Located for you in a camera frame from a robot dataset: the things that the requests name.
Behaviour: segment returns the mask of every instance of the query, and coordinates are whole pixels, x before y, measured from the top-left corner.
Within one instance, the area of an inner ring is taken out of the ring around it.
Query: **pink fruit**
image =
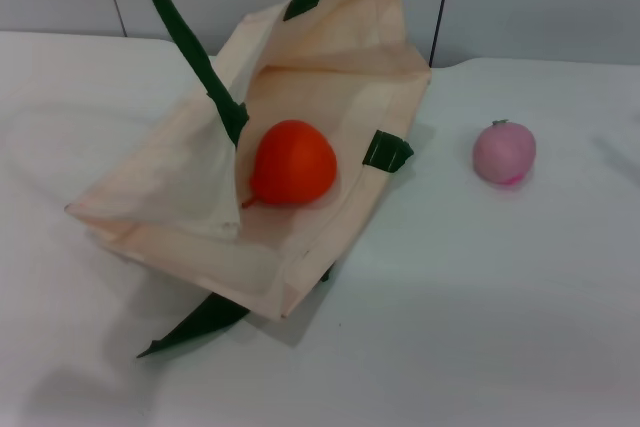
[[[501,185],[520,182],[536,158],[536,140],[524,125],[498,120],[482,131],[473,146],[473,168]]]

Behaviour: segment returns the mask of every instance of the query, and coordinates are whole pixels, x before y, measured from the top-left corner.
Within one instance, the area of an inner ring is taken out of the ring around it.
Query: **cream fabric bag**
[[[321,0],[284,22],[286,6],[246,16],[214,63],[250,116],[237,152],[200,87],[67,208],[106,248],[271,319],[365,225],[390,174],[363,159],[378,130],[406,138],[430,79],[401,0]],[[292,118],[328,138],[339,178],[310,205],[241,210],[260,139]]]

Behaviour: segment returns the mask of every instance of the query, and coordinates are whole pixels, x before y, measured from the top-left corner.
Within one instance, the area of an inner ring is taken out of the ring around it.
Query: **green tab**
[[[405,140],[378,130],[362,163],[393,174],[412,155],[413,150]]]

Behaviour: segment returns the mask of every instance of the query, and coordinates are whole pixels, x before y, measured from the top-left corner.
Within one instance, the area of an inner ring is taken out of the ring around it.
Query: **pink peach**
[[[525,178],[536,157],[536,140],[524,125],[493,122],[473,146],[473,168],[483,179],[514,185]]]

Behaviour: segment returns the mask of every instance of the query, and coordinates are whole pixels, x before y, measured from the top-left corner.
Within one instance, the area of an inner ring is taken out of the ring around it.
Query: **white tablecloth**
[[[294,315],[142,361],[206,292],[63,213],[195,77],[161,41],[0,34],[0,424],[636,427],[640,68],[435,70],[415,157]],[[491,121],[530,179],[472,172]]]

